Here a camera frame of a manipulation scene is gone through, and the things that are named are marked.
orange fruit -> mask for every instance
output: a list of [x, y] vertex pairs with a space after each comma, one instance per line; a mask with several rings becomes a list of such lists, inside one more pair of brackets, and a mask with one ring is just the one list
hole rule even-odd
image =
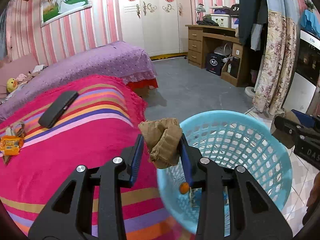
[[187, 182], [183, 182], [180, 184], [179, 190], [181, 194], [186, 194], [189, 191], [190, 187]]

bride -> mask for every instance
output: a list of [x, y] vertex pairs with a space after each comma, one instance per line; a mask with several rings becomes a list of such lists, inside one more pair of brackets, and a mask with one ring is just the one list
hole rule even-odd
[[78, 8], [80, 6], [83, 6], [85, 5], [85, 1], [83, 2], [77, 2], [77, 3], [74, 3], [74, 4], [67, 4], [64, 2], [64, 0], [58, 0], [58, 6], [59, 6], [59, 11], [58, 13], [65, 13], [65, 12], [68, 12], [72, 9], [75, 9], [75, 8]]

purple bedspread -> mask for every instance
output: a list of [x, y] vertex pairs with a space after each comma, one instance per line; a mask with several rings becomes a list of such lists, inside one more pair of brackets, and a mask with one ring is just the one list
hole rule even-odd
[[143, 49], [123, 41], [78, 53], [50, 65], [0, 105], [0, 123], [39, 94], [92, 74], [120, 77], [127, 84], [154, 79], [156, 72]]

yellow duck plush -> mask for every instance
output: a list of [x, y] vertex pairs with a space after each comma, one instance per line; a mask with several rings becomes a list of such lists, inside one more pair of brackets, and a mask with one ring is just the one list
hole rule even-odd
[[15, 91], [18, 87], [18, 82], [14, 78], [9, 78], [7, 81], [7, 91], [9, 93]]

gray floor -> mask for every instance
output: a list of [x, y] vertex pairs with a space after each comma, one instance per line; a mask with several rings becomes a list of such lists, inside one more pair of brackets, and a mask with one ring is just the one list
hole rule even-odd
[[159, 88], [151, 90], [146, 109], [147, 120], [165, 117], [186, 118], [210, 110], [244, 113], [252, 99], [219, 76], [188, 64], [183, 57], [153, 62]]

